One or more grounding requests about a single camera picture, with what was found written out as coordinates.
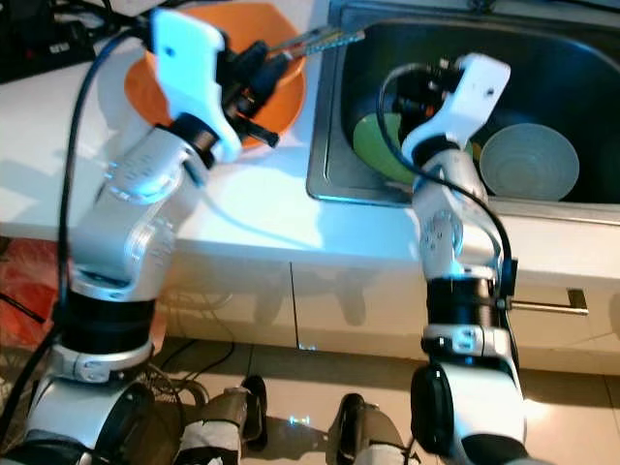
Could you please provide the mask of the black power strip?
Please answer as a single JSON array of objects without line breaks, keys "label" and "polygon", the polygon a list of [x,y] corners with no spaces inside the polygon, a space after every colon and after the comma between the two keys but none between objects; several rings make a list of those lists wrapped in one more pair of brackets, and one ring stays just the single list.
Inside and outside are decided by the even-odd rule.
[{"label": "black power strip", "polygon": [[92,62],[96,48],[78,21],[58,21],[56,0],[0,0],[0,83]]}]

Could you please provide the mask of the stainless steel sink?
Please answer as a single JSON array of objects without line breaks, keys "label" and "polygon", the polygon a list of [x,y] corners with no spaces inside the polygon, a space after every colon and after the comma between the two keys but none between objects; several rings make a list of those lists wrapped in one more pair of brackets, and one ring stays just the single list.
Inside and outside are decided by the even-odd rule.
[{"label": "stainless steel sink", "polygon": [[327,19],[364,37],[322,57],[306,176],[311,198],[407,203],[402,191],[359,160],[354,128],[375,110],[378,88],[393,68],[478,52],[508,63],[512,76],[475,141],[484,145],[519,123],[558,130],[580,163],[567,201],[620,204],[620,28],[380,0],[333,1]]}]

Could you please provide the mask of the orange plastic bag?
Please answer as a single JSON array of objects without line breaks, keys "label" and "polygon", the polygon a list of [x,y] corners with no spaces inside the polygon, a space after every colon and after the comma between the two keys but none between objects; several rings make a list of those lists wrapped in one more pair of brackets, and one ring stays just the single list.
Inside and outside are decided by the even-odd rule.
[{"label": "orange plastic bag", "polygon": [[0,341],[3,349],[35,349],[50,328],[57,298],[57,244],[14,238],[1,253]]}]

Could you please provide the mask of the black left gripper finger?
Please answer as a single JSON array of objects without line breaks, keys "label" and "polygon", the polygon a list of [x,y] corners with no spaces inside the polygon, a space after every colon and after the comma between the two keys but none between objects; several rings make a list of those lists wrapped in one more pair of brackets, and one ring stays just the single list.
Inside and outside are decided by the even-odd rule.
[{"label": "black left gripper finger", "polygon": [[271,49],[251,78],[251,90],[256,94],[271,94],[279,87],[294,66],[296,57],[287,48]]}]

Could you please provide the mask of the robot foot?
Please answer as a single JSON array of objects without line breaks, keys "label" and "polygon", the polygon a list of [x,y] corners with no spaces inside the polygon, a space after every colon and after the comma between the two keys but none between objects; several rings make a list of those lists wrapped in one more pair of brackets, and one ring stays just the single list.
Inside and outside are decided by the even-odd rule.
[{"label": "robot foot", "polygon": [[263,377],[252,375],[209,399],[203,417],[183,428],[173,465],[238,465],[242,449],[267,446],[267,391]]},{"label": "robot foot", "polygon": [[421,465],[390,417],[363,395],[341,399],[328,431],[328,465]]}]

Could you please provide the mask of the orange plastic bowl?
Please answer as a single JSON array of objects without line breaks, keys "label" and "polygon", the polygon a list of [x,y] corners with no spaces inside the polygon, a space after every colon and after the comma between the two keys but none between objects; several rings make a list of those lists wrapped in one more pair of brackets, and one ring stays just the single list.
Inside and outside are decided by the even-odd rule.
[{"label": "orange plastic bowl", "polygon": [[[291,20],[270,3],[216,3],[187,6],[183,14],[199,19],[229,37],[229,49],[240,52],[249,45],[262,41],[270,47],[286,43],[300,35]],[[294,57],[282,80],[276,85],[274,96],[267,102],[258,119],[264,125],[283,124],[297,120],[304,106],[304,56]]]}]

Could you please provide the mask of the grey bowl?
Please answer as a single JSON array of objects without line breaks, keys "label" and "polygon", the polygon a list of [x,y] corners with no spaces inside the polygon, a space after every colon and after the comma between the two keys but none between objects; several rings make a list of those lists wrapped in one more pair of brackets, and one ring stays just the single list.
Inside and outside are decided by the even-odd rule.
[{"label": "grey bowl", "polygon": [[580,173],[573,144],[558,130],[521,123],[499,130],[480,156],[484,183],[500,198],[558,202]]}]

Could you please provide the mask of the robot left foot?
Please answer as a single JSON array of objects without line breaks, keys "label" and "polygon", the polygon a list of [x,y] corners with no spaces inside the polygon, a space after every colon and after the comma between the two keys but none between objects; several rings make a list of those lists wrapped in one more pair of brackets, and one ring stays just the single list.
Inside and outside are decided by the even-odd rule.
[{"label": "robot left foot", "polygon": [[263,377],[252,375],[209,399],[203,417],[183,428],[173,465],[238,465],[242,449],[267,446],[267,391]]}]

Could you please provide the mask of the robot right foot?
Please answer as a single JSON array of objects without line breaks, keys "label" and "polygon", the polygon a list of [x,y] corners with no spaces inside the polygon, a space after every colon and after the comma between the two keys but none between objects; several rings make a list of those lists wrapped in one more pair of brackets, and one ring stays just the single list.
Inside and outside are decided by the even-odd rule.
[{"label": "robot right foot", "polygon": [[341,399],[328,431],[328,465],[421,465],[390,417],[363,395]]}]

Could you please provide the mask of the white kitchen cabinet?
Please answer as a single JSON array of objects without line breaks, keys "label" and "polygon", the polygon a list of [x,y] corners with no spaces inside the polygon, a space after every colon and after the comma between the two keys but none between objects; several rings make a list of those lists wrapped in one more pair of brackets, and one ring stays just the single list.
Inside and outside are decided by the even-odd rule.
[{"label": "white kitchen cabinet", "polygon": [[[518,245],[515,298],[566,304],[583,289],[589,315],[513,310],[526,369],[620,376],[620,251]],[[155,336],[422,358],[420,266],[275,248],[182,243],[158,302]]]}]

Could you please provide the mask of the green plate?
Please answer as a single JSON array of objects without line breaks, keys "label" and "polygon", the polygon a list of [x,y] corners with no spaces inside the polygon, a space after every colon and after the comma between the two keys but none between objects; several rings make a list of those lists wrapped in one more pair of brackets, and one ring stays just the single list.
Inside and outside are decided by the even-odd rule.
[{"label": "green plate", "polygon": [[415,173],[407,170],[391,155],[391,150],[378,133],[378,118],[369,112],[358,121],[353,129],[355,154],[368,168],[375,170],[386,181],[409,185],[415,181]]}]

